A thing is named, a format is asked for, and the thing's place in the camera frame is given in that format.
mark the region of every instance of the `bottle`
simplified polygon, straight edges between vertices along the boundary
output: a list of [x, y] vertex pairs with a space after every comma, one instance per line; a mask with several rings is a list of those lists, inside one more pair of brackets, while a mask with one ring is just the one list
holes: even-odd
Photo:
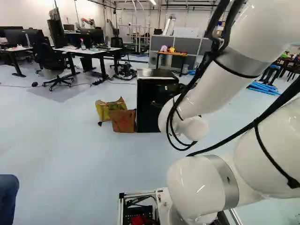
[[83, 43], [83, 39], [81, 38], [80, 40], [81, 40], [81, 49], [82, 49], [82, 50], [86, 50], [86, 47], [85, 47], [85, 45], [84, 45], [84, 43]]

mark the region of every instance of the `cubicle partition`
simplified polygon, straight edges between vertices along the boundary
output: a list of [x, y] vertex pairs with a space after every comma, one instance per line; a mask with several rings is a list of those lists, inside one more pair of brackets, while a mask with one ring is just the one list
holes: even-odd
[[[155, 68], [157, 61], [157, 54], [154, 51], [159, 51], [161, 46], [166, 45], [174, 47], [177, 52], [188, 53], [185, 59], [185, 64], [188, 64], [188, 69], [194, 69], [198, 56], [203, 56], [205, 52], [210, 50], [212, 41], [208, 38], [200, 37], [174, 37], [174, 36], [151, 36], [150, 50], [149, 50], [149, 67]], [[160, 59], [159, 65], [161, 68], [171, 70], [180, 70], [181, 58], [180, 56], [166, 56], [167, 59]]]

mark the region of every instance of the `ceiling light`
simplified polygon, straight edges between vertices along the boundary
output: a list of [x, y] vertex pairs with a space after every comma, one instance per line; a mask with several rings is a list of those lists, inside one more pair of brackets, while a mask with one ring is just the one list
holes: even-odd
[[153, 5], [156, 6], [156, 2], [154, 0], [149, 0]]

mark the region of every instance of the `black cabinet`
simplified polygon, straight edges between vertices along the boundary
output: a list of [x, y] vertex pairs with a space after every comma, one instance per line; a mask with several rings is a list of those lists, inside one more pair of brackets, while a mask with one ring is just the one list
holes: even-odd
[[137, 70], [137, 132], [160, 132], [158, 116], [164, 104], [180, 93], [179, 80], [170, 70]]

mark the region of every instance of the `gray partition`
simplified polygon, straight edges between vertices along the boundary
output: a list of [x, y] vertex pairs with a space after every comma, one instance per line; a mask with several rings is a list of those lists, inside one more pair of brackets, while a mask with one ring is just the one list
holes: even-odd
[[173, 46], [173, 42], [174, 42], [174, 37], [162, 36], [162, 35], [155, 36], [154, 35], [151, 37], [150, 50], [151, 51], [159, 51], [161, 46], [163, 46], [163, 45]]
[[[187, 57], [185, 57], [185, 61], [184, 64], [188, 64], [188, 69], [194, 69], [194, 63], [196, 61], [196, 56], [194, 55], [189, 55]], [[181, 68], [182, 65], [182, 56], [173, 56], [172, 57], [172, 63], [171, 63], [171, 67], [172, 68]]]
[[199, 38], [176, 37], [174, 48], [177, 52], [197, 55], [200, 41]]
[[[206, 51], [210, 50], [211, 41], [207, 38], [191, 38], [191, 37], [172, 37], [153, 35], [151, 36], [150, 54], [149, 54], [149, 67], [156, 67], [157, 55], [153, 51], [159, 51], [161, 46], [173, 46], [177, 52], [188, 53], [185, 57], [184, 64], [188, 64], [188, 69], [193, 69], [196, 58], [198, 55], [203, 55]], [[182, 65], [182, 58], [180, 56], [171, 56], [170, 67], [172, 70], [180, 70]]]
[[205, 52], [209, 52], [211, 44], [211, 40], [209, 40], [208, 38], [203, 38], [198, 55], [204, 55]]

